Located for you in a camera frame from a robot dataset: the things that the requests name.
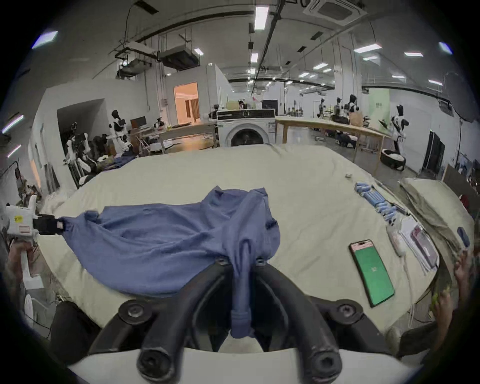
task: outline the mannequin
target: mannequin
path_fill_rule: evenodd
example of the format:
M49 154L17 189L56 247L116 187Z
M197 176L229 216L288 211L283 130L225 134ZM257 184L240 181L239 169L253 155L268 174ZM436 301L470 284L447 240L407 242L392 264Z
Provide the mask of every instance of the mannequin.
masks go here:
M318 106L318 115L317 117L322 118L324 116L324 101L325 99L322 97L320 101L320 105Z

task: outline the bed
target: bed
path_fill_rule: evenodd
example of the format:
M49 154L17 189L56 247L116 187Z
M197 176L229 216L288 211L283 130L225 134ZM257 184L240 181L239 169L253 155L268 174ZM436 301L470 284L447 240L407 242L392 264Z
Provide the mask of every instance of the bed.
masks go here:
M270 263L306 294L360 303L385 331L424 293L434 272L424 274L408 251L412 294L403 268L373 207L353 191L356 181L373 177L323 146L249 145L181 152L136 159L103 172L71 196L55 216L101 212L108 205L186 204L200 201L216 185L222 189L265 187L281 243ZM400 203L389 192L390 201ZM352 242L371 239L395 287L395 295L371 308L348 250ZM40 249L53 274L77 305L104 326L128 295L96 281L61 236L39 236Z

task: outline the wooden table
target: wooden table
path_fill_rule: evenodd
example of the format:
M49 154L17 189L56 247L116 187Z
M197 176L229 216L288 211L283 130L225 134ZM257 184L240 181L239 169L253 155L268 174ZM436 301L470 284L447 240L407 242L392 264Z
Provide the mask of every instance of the wooden table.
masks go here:
M169 131L162 131L158 133L158 139L162 144L162 152L165 153L165 147L163 146L164 140L199 135L202 133L213 135L213 148L216 148L215 123L212 122L207 124L187 125L185 127L172 128Z
M373 137L382 139L382 143L380 144L380 150L378 151L377 165L375 166L375 171L373 171L374 176L377 172L378 164L380 163L380 155L382 154L384 138L390 137L389 135L386 135L379 131L375 131L370 128L341 124L331 120L308 119L303 117L292 117L292 116L276 116L275 117L275 135L276 135L277 127L279 124L283 125L283 139L282 139L283 144L287 143L288 127L330 129L332 131L342 131L342 132L352 133L357 137L360 137L360 135L365 135L365 136L373 136ZM357 156L357 149L358 149L358 145L355 146L352 163L355 163L355 157Z

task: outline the humanoid robot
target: humanoid robot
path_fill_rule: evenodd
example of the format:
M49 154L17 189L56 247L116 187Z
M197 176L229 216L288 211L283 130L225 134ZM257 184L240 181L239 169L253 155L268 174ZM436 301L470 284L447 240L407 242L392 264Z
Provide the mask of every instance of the humanoid robot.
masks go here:
M393 133L392 141L395 146L395 151L384 149L380 155L380 161L390 168L403 171L407 160L405 159L405 152L403 150L403 141L407 137L404 132L404 128L409 126L409 122L404 118L403 106L397 105L396 107L398 115L392 117Z
M112 111L113 120L108 124L110 137L113 139L117 154L122 154L131 150L132 144L128 140L127 124L125 119L121 119L117 110Z
M70 126L71 136L67 141L65 162L70 166L74 179L79 185L85 184L96 174L96 162L89 157L90 145L86 133L77 134L77 123Z

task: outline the screw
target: screw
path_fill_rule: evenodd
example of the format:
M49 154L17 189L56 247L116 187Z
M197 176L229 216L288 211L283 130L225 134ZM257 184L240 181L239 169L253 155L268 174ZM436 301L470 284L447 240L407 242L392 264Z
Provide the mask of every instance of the screw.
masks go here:
M137 318L143 315L144 308L140 304L132 304L128 307L127 313L130 317Z

